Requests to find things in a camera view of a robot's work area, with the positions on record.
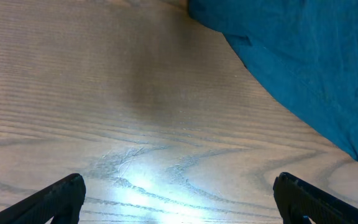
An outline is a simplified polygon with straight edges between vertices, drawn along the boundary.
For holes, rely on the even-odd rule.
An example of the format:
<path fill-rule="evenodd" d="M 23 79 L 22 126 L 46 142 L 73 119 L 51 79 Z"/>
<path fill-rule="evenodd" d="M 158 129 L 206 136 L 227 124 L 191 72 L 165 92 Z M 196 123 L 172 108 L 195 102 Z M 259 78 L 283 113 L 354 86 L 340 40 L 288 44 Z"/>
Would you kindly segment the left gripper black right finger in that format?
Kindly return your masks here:
<path fill-rule="evenodd" d="M 358 224 L 358 208 L 288 172 L 276 177 L 273 196 L 284 224 Z"/>

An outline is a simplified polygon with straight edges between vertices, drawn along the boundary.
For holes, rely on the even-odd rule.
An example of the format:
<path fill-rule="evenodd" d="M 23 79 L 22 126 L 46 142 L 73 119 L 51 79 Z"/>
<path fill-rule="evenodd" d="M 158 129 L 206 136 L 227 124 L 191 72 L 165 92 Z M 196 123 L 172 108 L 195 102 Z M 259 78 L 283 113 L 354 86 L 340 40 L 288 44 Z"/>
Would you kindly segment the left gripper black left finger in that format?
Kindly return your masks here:
<path fill-rule="evenodd" d="M 70 174 L 0 212 L 0 224 L 77 224 L 85 201 L 83 177 Z"/>

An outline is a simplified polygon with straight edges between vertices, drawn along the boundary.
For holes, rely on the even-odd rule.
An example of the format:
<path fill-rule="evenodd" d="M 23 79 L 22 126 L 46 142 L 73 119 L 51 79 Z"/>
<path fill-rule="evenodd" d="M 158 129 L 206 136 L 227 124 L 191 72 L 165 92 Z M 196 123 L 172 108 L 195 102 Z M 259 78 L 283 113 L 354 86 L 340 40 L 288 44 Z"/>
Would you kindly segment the navy blue shorts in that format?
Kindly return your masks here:
<path fill-rule="evenodd" d="M 358 0 L 190 0 L 285 108 L 358 162 Z"/>

